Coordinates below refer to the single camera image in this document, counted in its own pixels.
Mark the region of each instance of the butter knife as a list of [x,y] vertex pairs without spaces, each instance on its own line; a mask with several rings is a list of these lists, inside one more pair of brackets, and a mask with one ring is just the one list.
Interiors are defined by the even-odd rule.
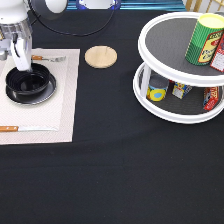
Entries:
[[51,62],[61,62],[64,61],[66,59],[66,56],[62,56],[62,57],[56,57],[56,58],[45,58],[42,56],[37,56],[37,55],[32,55],[32,60],[47,60],[47,61],[51,61]]
[[17,132],[17,131],[57,131],[56,128],[41,126],[0,126],[0,132]]

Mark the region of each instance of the black plate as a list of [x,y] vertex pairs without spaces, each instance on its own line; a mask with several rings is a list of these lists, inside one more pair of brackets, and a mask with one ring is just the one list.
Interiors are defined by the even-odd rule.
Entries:
[[49,83],[47,87],[40,93],[33,95],[20,95],[12,91],[8,86],[6,86],[6,95],[19,104],[38,104],[41,103],[52,96],[56,89],[56,79],[53,75],[50,75]]
[[32,72],[19,71],[13,68],[6,76],[6,85],[20,95],[31,95],[41,92],[48,85],[49,70],[40,64],[32,63]]

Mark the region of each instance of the white placemat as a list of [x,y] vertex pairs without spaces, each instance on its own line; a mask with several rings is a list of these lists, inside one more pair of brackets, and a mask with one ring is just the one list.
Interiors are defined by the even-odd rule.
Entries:
[[72,141],[75,99],[78,77],[79,50],[34,49],[32,54],[57,57],[67,56],[63,62],[34,61],[46,66],[57,80],[57,90],[43,103],[19,105],[5,94],[5,77],[15,67],[8,58],[0,76],[0,125],[49,126],[58,131],[0,133],[0,144],[53,143]]

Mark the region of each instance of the food box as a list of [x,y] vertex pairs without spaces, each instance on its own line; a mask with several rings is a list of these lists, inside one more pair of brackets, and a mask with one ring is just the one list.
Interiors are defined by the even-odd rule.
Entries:
[[180,99],[183,99],[183,97],[186,96],[187,93],[189,93],[191,89],[192,89],[192,86],[175,82],[173,87],[173,95]]
[[224,35],[219,42],[210,66],[220,72],[224,72]]
[[204,90],[204,103],[205,110],[212,110],[219,100],[219,87],[206,87]]

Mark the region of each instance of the fork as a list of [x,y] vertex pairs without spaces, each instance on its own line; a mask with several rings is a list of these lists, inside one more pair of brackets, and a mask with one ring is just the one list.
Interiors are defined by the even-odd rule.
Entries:
[[47,60],[51,62],[60,62],[60,61],[64,61],[65,59],[66,59],[66,56],[57,57],[57,58],[45,58],[42,56],[32,55],[32,60]]

